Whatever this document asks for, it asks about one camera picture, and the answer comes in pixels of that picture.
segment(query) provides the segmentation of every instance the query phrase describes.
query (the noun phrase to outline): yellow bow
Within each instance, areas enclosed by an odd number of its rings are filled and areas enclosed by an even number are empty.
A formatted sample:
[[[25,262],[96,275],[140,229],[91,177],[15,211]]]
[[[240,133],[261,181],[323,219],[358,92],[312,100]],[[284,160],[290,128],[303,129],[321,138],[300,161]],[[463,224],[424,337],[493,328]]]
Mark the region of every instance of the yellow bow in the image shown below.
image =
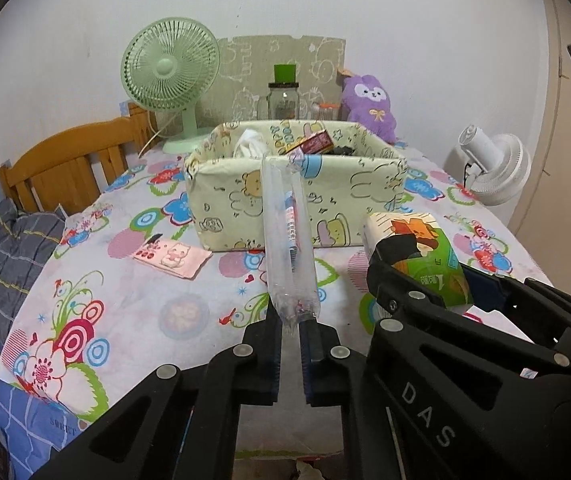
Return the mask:
[[[383,122],[383,118],[385,117],[385,110],[375,110],[372,108],[372,110],[370,110],[370,115],[374,116],[375,121]]]

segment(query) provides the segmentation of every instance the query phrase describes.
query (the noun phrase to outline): wooden headboard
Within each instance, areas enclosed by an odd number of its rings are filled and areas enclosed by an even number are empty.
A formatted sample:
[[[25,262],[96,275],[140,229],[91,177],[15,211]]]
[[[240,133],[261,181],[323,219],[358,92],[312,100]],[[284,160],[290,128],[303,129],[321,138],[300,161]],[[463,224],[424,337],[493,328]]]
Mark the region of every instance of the wooden headboard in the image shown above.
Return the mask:
[[[155,128],[154,116],[151,118]],[[133,142],[139,152],[150,135],[147,111],[130,104],[129,117],[71,128],[40,142],[14,166],[1,166],[1,186],[6,196],[27,212],[39,210],[34,188],[44,210],[53,211],[61,204],[68,214],[78,213],[100,194],[90,155],[98,155],[111,184],[127,170],[123,145]]]

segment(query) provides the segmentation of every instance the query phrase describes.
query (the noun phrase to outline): fan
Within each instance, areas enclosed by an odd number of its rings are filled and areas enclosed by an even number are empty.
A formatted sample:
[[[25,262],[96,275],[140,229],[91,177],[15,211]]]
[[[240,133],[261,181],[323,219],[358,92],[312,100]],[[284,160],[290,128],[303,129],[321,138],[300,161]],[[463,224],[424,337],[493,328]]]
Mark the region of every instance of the fan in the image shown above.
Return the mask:
[[[523,189],[530,176],[531,158],[521,140],[500,134],[491,139],[482,129],[470,124],[459,136],[459,145],[477,165],[476,178],[464,185],[485,205],[499,205]]]
[[[191,152],[210,133],[211,128],[196,127],[194,105],[212,85],[219,62],[214,35],[189,18],[158,20],[128,45],[121,62],[121,81],[128,95],[149,112],[181,112],[183,132],[166,140],[164,152]],[[154,137],[166,137],[165,128]]]

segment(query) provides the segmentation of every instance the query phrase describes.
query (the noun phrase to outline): purple plush toy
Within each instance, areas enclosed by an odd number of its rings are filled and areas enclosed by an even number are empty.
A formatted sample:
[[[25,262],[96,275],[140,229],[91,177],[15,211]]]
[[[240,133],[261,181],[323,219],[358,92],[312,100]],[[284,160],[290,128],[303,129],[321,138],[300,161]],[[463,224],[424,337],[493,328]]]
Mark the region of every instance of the purple plush toy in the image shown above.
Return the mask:
[[[349,110],[347,120],[363,124],[385,142],[396,142],[397,120],[390,112],[390,100],[379,80],[373,75],[355,75],[346,78],[344,84],[341,102]]]

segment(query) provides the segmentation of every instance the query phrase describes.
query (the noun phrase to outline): pillow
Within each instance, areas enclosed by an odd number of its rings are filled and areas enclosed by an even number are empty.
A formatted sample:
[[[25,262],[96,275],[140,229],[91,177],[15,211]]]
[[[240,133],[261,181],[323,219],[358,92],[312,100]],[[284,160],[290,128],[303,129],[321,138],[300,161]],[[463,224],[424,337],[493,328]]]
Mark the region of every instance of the pillow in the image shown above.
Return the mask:
[[[64,222],[54,213],[19,213],[0,203],[0,343],[43,266],[59,244]]]

